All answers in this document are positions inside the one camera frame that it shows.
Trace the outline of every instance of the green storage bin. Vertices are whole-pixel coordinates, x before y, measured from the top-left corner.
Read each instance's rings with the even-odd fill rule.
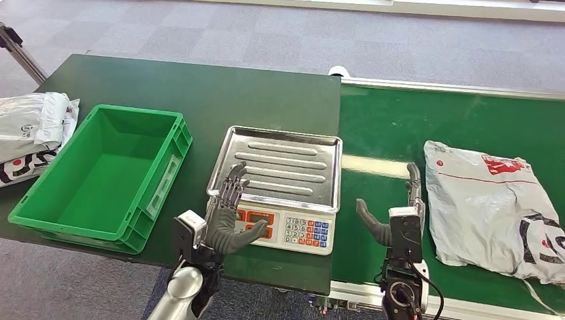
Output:
[[[180,113],[98,105],[8,221],[44,238],[138,254],[192,140]]]

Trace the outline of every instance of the stainless steel tray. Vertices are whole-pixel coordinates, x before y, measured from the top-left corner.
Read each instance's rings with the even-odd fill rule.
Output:
[[[208,194],[217,195],[223,177],[245,160],[244,179],[251,182],[242,201],[336,213],[341,155],[338,137],[233,126],[220,150]]]

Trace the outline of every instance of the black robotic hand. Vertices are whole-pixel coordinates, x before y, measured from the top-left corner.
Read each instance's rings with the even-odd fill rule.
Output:
[[[242,161],[231,169],[220,188],[220,193],[212,199],[204,244],[220,255],[234,253],[252,243],[267,228],[267,222],[261,220],[249,230],[239,234],[234,232],[237,205],[243,190],[249,184],[249,180],[241,179],[247,172],[245,165],[245,161]]]

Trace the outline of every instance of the red logo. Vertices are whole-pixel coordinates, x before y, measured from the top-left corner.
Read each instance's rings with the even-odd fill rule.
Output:
[[[482,155],[481,157],[491,175],[503,172],[516,172],[526,168],[523,163],[517,160],[501,159],[489,155]]]

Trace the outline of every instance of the green table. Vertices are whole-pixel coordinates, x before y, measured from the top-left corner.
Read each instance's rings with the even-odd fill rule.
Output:
[[[71,98],[80,97],[81,117],[98,103],[180,111],[195,143],[147,248],[138,256],[46,241],[4,220],[0,221],[0,236],[134,262],[170,263],[170,218],[187,209],[203,212],[209,174],[225,129],[233,123],[327,135],[335,135],[338,128],[344,159],[332,256],[249,246],[227,259],[229,277],[325,295],[330,291],[328,281],[333,279],[331,295],[344,293],[334,290],[340,285],[353,288],[341,297],[352,297],[355,288],[374,289],[365,283],[372,283],[379,271],[384,248],[363,229],[354,212],[354,200],[366,199],[373,214],[382,220],[386,220],[388,208],[404,206],[406,190],[398,168],[415,161],[424,173],[422,147],[427,139],[525,158],[561,212],[563,223],[565,199],[560,197],[560,182],[565,178],[565,141],[560,137],[565,103],[561,97],[393,81],[344,79],[342,83],[339,93],[338,80],[332,77],[74,55],[39,91],[65,91]],[[265,105],[269,112],[257,113]],[[535,129],[535,134],[524,128]],[[216,147],[207,149],[205,145]],[[0,189],[0,215],[7,215],[30,185]],[[548,313],[520,280],[474,266],[441,264],[434,258],[428,232],[424,234],[424,258],[432,280],[449,298],[446,315],[463,317],[460,310],[449,313],[461,301],[479,303],[479,307],[472,306],[484,314],[496,315],[500,307]],[[531,283],[547,304],[565,311],[562,289]],[[541,319],[541,315],[530,315],[520,314],[515,319]]]
[[[80,98],[79,121],[100,103],[177,111],[194,142],[148,243],[131,256],[49,241],[7,222],[32,181],[0,189],[0,237],[95,253],[126,261],[171,266],[172,218],[204,214],[206,186],[228,127],[245,125],[337,135],[340,82],[336,77],[160,61],[72,55],[38,92]],[[327,295],[332,257],[250,245],[225,261],[225,276]]]

